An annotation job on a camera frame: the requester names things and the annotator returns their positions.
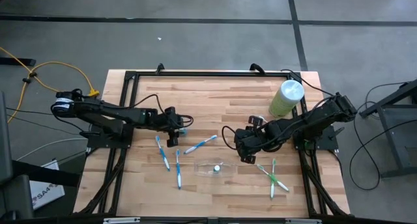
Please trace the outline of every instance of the black stand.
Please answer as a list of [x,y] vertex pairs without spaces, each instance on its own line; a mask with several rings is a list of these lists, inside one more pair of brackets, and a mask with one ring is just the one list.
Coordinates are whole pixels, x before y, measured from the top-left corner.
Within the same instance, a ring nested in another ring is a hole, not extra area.
[[417,79],[400,87],[397,91],[378,101],[376,104],[365,109],[360,113],[361,117],[367,117],[370,114],[378,113],[382,126],[386,131],[386,137],[391,147],[392,154],[398,169],[381,174],[381,178],[391,178],[395,176],[411,175],[417,173],[417,167],[411,165],[408,148],[416,148],[414,144],[417,137],[414,136],[414,130],[417,123],[410,126],[390,129],[392,126],[401,124],[410,120],[417,119],[416,105],[393,105],[398,101],[413,95],[417,92]]
[[[18,58],[20,62],[22,62],[26,66],[34,66],[36,64],[36,60],[34,59],[26,59],[26,58]],[[21,65],[18,61],[13,58],[4,58],[0,57],[0,65]]]

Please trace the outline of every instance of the butcher block tabletop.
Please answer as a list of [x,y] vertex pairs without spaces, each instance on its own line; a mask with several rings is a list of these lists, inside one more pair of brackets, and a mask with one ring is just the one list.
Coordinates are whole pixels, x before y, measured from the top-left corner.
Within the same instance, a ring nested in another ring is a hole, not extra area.
[[[124,73],[126,70],[109,70],[102,99],[119,104]],[[320,87],[317,72],[301,72],[302,77],[315,87]],[[166,147],[168,135],[163,132],[135,130],[131,148],[128,150],[118,216],[193,216],[193,217],[308,217],[306,197],[301,175],[300,159],[293,141],[288,140],[277,152],[258,152],[256,163],[272,170],[276,158],[275,174],[290,192],[275,186],[274,198],[270,198],[270,179],[256,165],[240,162],[235,150],[228,148],[222,139],[221,129],[245,128],[250,115],[273,117],[269,104],[285,81],[281,77],[158,77],[141,76],[136,101],[150,95],[159,96],[165,109],[174,106],[178,114],[191,115],[194,123],[186,137],[179,138],[179,145]],[[131,88],[127,95],[129,102]],[[323,94],[304,84],[307,107],[310,110]],[[138,107],[158,109],[156,99],[149,98]],[[171,166],[168,172],[159,153],[155,136],[161,144]],[[184,152],[202,140],[218,135],[196,151],[180,155],[182,187],[177,186],[175,151]],[[233,133],[225,130],[229,144],[234,146]],[[103,183],[109,149],[100,148],[85,162],[74,211],[84,208]],[[230,177],[204,177],[194,173],[194,162],[221,158],[237,166]],[[323,186],[333,200],[349,213],[345,188],[334,155],[317,151]],[[317,192],[311,184],[315,209],[319,212]],[[112,198],[112,189],[108,199]]]

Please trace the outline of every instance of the concrete floor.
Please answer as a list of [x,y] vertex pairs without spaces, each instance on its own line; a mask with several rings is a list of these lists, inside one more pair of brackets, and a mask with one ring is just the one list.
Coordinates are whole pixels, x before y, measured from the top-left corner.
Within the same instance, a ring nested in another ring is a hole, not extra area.
[[[295,0],[300,20],[415,21],[415,0]],[[109,16],[127,18],[239,18],[290,20],[288,0],[3,0],[0,12],[10,14]],[[413,80],[417,76],[417,27],[300,26],[308,70],[318,71],[323,89],[346,94],[355,106],[375,85]],[[300,70],[292,25],[163,24],[163,23],[51,23],[0,21],[0,46],[37,63],[62,61],[83,69],[102,90],[110,68],[248,69],[251,63],[266,70]],[[24,68],[0,67],[0,89],[8,106],[18,102]],[[86,82],[71,69],[47,66],[39,71],[45,83],[62,90],[82,88]],[[378,100],[397,87],[371,94]],[[29,86],[22,109],[49,111],[54,94],[37,83]],[[18,117],[76,132],[54,118],[19,113]],[[78,125],[87,125],[75,120]],[[382,131],[373,119],[357,119],[364,141]],[[337,124],[339,156],[352,214],[358,217],[417,222],[417,175],[382,180],[373,191],[362,191],[349,178],[349,160],[359,147],[352,123]],[[12,121],[14,158],[50,141],[72,137],[61,132]],[[62,143],[25,159],[43,164],[83,150],[83,141]],[[369,146],[381,171],[395,168],[384,136]],[[372,186],[376,172],[364,152],[354,161],[353,173],[362,186]]]

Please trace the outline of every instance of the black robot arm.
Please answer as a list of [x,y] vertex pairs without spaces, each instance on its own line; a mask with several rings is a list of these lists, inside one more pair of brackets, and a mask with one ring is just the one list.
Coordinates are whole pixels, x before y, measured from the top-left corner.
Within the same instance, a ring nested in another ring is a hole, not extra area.
[[58,92],[56,97],[56,102],[51,106],[51,111],[56,117],[79,118],[100,128],[95,132],[81,132],[80,134],[86,138],[105,135],[110,139],[122,139],[129,133],[129,130],[126,130],[126,126],[129,126],[167,132],[167,146],[173,147],[178,145],[178,130],[184,127],[182,115],[176,114],[174,107],[168,107],[160,114],[153,108],[120,107],[83,96],[77,89]]
[[255,163],[254,154],[260,150],[275,152],[293,135],[306,140],[316,139],[333,122],[352,121],[356,113],[349,99],[336,93],[328,97],[322,106],[293,119],[272,120],[263,124],[261,118],[250,116],[249,123],[253,126],[236,130],[236,150],[242,162]]

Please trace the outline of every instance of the clear plastic container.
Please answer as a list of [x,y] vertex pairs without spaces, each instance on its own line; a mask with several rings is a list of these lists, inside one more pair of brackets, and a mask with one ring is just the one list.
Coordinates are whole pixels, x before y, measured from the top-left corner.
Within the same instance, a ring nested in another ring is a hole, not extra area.
[[194,162],[194,173],[198,176],[233,176],[236,165],[221,158],[210,158]]

